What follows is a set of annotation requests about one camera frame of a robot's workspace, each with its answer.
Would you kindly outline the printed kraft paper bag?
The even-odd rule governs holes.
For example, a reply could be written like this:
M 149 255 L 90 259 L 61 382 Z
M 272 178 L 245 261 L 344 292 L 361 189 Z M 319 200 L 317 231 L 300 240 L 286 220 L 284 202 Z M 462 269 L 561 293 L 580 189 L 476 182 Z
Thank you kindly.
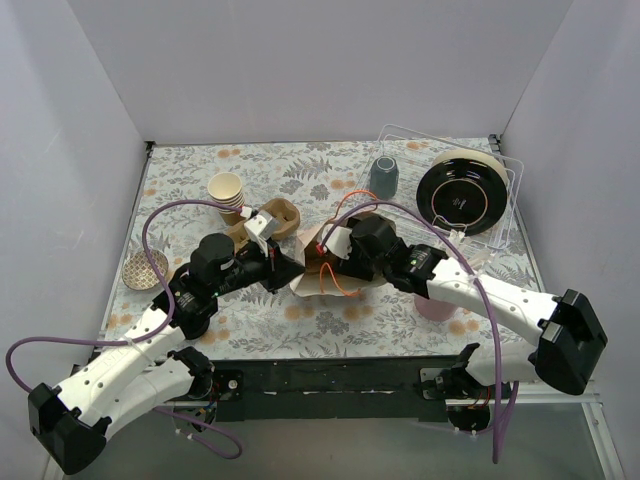
M 299 297 L 316 295 L 357 297 L 363 290 L 380 287 L 384 284 L 382 278 L 366 282 L 335 273 L 333 265 L 340 258 L 331 253 L 323 254 L 318 250 L 318 234 L 323 229 L 323 226 L 326 224 L 334 225 L 342 205 L 347 199 L 356 194 L 367 195 L 373 200 L 377 199 L 368 190 L 360 189 L 349 192 L 339 202 L 332 217 L 324 219 L 321 223 L 296 234 L 294 258 L 305 266 L 305 273 L 289 284 L 295 295 Z

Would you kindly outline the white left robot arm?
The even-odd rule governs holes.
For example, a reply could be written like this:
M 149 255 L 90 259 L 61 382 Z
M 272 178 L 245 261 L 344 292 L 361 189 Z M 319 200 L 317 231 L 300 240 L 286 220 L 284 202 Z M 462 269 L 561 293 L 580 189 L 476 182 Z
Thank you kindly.
M 28 395 L 30 430 L 68 475 L 90 465 L 127 423 L 167 400 L 208 396 L 212 362 L 185 340 L 202 336 L 220 296 L 261 284 L 275 292 L 305 270 L 273 240 L 234 248 L 225 234 L 205 236 L 141 318 L 114 345 L 55 386 Z

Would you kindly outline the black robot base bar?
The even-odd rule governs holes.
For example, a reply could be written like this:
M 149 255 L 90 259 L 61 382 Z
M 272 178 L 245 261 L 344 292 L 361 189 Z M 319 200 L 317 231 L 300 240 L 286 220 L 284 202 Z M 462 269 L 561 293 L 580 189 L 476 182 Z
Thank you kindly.
M 446 403 L 481 410 L 497 395 L 454 355 L 224 360 L 215 365 L 218 422 L 407 418 L 445 422 Z

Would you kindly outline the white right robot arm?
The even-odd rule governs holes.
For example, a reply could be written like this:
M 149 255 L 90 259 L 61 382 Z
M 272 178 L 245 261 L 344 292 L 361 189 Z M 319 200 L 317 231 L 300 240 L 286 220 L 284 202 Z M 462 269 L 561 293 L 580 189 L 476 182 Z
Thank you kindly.
M 471 398 L 503 382 L 536 380 L 564 394 L 580 395 L 608 343 L 584 294 L 535 292 L 467 272 L 442 250 L 406 244 L 380 216 L 368 216 L 350 227 L 328 227 L 323 240 L 329 252 L 382 276 L 399 291 L 494 319 L 519 336 L 518 342 L 506 346 L 465 346 L 452 366 L 427 380 L 433 397 Z

